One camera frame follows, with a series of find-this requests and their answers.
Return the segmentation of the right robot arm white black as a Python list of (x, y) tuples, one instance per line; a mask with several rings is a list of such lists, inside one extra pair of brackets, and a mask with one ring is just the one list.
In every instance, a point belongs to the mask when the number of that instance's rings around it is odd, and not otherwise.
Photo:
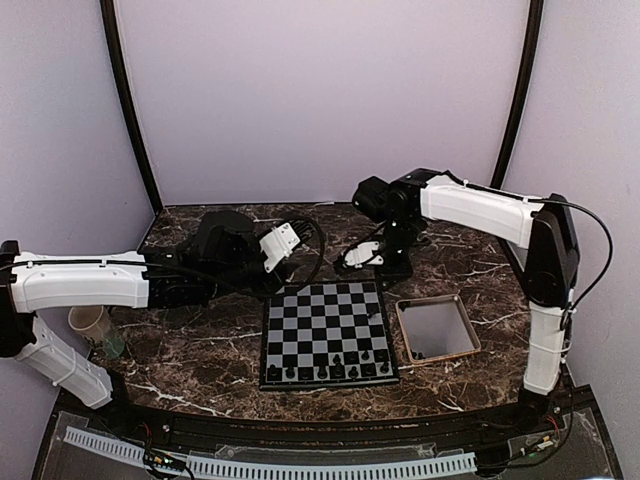
[(337, 270), (372, 266), (382, 281), (410, 278), (409, 250), (430, 221), (475, 229), (525, 251), (524, 261), (508, 255), (530, 313), (527, 365), (510, 424), (521, 434), (534, 432), (549, 416), (550, 394), (570, 348), (572, 317), (582, 301), (574, 294), (577, 205), (558, 194), (523, 196), (424, 168), (391, 183), (369, 177), (359, 183), (352, 204), (378, 227), (338, 257)]

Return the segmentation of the wooden tray with dark base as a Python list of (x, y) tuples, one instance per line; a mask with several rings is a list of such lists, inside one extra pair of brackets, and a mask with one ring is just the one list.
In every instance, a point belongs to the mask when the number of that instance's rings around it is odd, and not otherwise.
[[(410, 301), (405, 309), (400, 301)], [(480, 352), (480, 340), (457, 294), (404, 299), (395, 304), (396, 315), (412, 366), (456, 360)], [(417, 360), (413, 352), (422, 352)]]

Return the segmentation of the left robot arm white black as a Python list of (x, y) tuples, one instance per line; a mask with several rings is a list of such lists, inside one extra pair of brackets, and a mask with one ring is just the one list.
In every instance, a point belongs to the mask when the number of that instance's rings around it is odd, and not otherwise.
[(232, 293), (259, 299), (285, 283), (287, 258), (300, 246), (304, 222), (284, 220), (263, 233), (235, 211), (204, 215), (174, 247), (102, 256), (47, 256), (1, 245), (1, 355), (31, 366), (78, 398), (120, 436), (141, 427), (140, 412), (117, 397), (118, 380), (61, 340), (40, 310), (120, 306), (172, 309), (207, 305)]

